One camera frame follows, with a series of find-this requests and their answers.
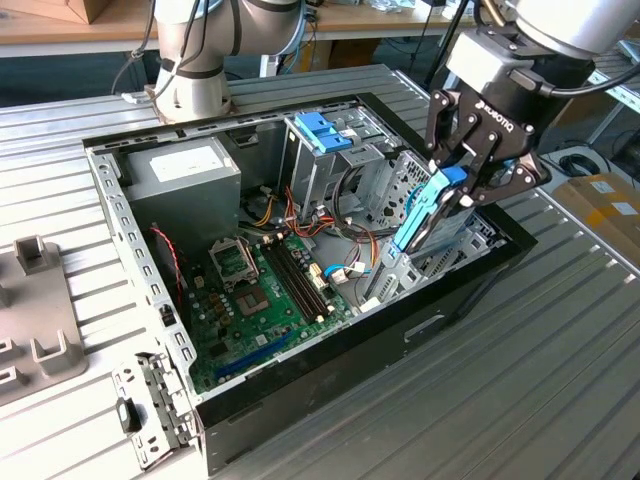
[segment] wooden shelf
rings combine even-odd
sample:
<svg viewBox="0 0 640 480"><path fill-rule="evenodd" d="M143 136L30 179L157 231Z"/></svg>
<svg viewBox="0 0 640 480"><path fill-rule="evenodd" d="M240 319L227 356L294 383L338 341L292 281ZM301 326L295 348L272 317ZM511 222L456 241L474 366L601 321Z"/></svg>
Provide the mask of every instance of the wooden shelf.
<svg viewBox="0 0 640 480"><path fill-rule="evenodd" d="M140 40L148 8L148 0L113 0L91 25L0 10L0 45ZM421 11L385 14L364 4L325 4L318 16L318 32L406 31L422 28L426 20ZM440 15L432 15L429 21L430 28L448 24ZM155 28L152 38L157 38Z"/></svg>

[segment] motherboard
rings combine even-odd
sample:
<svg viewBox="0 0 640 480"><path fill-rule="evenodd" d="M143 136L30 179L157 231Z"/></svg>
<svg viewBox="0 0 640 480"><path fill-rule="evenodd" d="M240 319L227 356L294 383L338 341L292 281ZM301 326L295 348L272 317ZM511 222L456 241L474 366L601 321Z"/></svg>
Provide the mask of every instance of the motherboard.
<svg viewBox="0 0 640 480"><path fill-rule="evenodd" d="M272 245L225 239L185 274L190 336L198 352L191 368L205 392L352 317L347 302L316 281L302 241Z"/></svg>

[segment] red cable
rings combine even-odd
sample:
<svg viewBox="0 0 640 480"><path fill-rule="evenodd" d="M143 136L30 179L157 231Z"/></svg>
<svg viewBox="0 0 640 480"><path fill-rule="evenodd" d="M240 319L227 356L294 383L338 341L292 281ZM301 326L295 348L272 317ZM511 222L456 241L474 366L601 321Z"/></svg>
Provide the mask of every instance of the red cable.
<svg viewBox="0 0 640 480"><path fill-rule="evenodd" d="M176 249L174 248L171 240L169 240L169 237L167 237L160 229L151 227L149 230L151 230L156 235L159 235L167 244L167 247L169 247L169 251L171 252L171 256L173 257L173 266L176 269L176 283L178 287L178 307L182 310L182 284L180 283L180 265L178 264L178 255L176 254Z"/></svg>

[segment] yellow cable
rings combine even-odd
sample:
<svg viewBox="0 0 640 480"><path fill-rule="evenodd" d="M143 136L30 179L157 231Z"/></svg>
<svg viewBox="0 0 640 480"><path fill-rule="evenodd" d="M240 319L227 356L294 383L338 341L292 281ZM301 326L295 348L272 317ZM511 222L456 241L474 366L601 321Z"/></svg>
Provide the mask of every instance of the yellow cable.
<svg viewBox="0 0 640 480"><path fill-rule="evenodd" d="M272 207L273 207L273 200L274 200L275 198L276 198L276 197L274 197L273 195L271 195L271 196L269 197L269 204L268 204L268 206L267 206L267 211L265 212L264 217L262 217L262 218L260 219L260 221L258 221L258 222L256 222L256 223L254 223L254 224L253 224L255 227L262 227L263 225L266 225L266 224L267 224L267 222L268 222L268 221L269 221L269 219L271 218L271 210L272 210Z"/></svg>

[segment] green circuit board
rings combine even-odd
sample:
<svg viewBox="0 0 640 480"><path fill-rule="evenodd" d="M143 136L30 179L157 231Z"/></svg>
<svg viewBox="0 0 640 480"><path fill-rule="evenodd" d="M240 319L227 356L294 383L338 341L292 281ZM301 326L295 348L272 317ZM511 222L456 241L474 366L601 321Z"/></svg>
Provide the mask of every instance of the green circuit board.
<svg viewBox="0 0 640 480"><path fill-rule="evenodd" d="M284 240L284 246L292 256L304 256L299 260L300 270L310 280L307 270L313 260L302 241L291 236ZM191 377L198 393L321 335L352 316L348 303L329 287L319 294L325 305L332 307L331 313L322 322L305 318L260 246L249 247L249 252L260 275L253 285L237 285L233 292L223 290L209 257L200 259L199 265L185 274L189 285L189 334L197 351ZM232 252L221 263L225 270L227 265L233 271L241 268ZM258 304L264 307L265 301L268 302L266 308L243 314L243 308L246 312Z"/></svg>

